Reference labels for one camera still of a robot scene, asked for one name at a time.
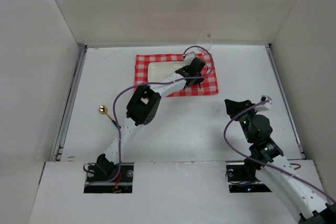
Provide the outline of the red white checkered cloth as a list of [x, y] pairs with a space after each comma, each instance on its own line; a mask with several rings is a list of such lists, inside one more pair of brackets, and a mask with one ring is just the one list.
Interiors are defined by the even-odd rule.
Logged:
[[[170, 97], [215, 95], [219, 93], [215, 67], [212, 65], [209, 55], [199, 53], [196, 56], [206, 62], [207, 67], [202, 70], [202, 74], [205, 72], [209, 73], [209, 71], [212, 70], [210, 75], [202, 82], [202, 88], [200, 89], [199, 85], [196, 84], [179, 92], [174, 92], [169, 95]], [[149, 63], [161, 61], [184, 61], [184, 59], [182, 54], [137, 55], [135, 60], [134, 83], [140, 84], [147, 82]]]

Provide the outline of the clear wine glass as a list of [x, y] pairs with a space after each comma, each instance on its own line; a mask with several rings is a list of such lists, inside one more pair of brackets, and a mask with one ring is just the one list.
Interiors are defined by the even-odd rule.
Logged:
[[201, 53], [210, 51], [212, 47], [212, 34], [208, 31], [200, 32], [197, 39], [197, 45], [199, 46], [198, 50]]

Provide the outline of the white rectangular plate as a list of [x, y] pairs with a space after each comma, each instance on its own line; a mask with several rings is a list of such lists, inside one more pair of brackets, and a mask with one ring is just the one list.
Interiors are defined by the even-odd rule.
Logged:
[[148, 65], [147, 82], [167, 82], [175, 71], [186, 65], [183, 61], [152, 62]]

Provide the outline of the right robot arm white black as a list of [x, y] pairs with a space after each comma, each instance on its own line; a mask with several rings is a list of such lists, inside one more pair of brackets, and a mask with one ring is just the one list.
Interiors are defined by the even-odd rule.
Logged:
[[331, 197], [302, 179], [273, 141], [270, 120], [261, 114], [270, 110], [271, 98], [262, 96], [258, 103], [226, 99], [226, 113], [239, 123], [250, 155], [243, 154], [238, 169], [239, 182], [262, 182], [289, 210], [297, 223], [335, 223], [335, 203]]

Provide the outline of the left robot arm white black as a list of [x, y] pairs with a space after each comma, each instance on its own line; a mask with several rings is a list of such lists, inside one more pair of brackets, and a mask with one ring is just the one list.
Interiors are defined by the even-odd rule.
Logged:
[[135, 91], [127, 104], [126, 119], [119, 127], [116, 139], [97, 157], [96, 163], [91, 168], [101, 180], [111, 180], [120, 172], [123, 154], [138, 131], [153, 121], [163, 98], [204, 81], [202, 70], [206, 62], [192, 54], [185, 57], [188, 64], [177, 69], [163, 81], [134, 86]]

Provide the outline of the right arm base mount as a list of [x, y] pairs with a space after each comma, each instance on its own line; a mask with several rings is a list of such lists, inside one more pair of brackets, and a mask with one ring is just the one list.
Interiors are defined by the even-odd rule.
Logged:
[[270, 193], [271, 190], [255, 177], [255, 171], [244, 162], [227, 162], [225, 178], [230, 193]]

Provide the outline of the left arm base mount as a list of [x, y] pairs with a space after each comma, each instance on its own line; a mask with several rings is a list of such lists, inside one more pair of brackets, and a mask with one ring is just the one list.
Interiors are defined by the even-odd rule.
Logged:
[[102, 154], [96, 163], [84, 164], [85, 194], [130, 194], [133, 189], [134, 164], [113, 163]]

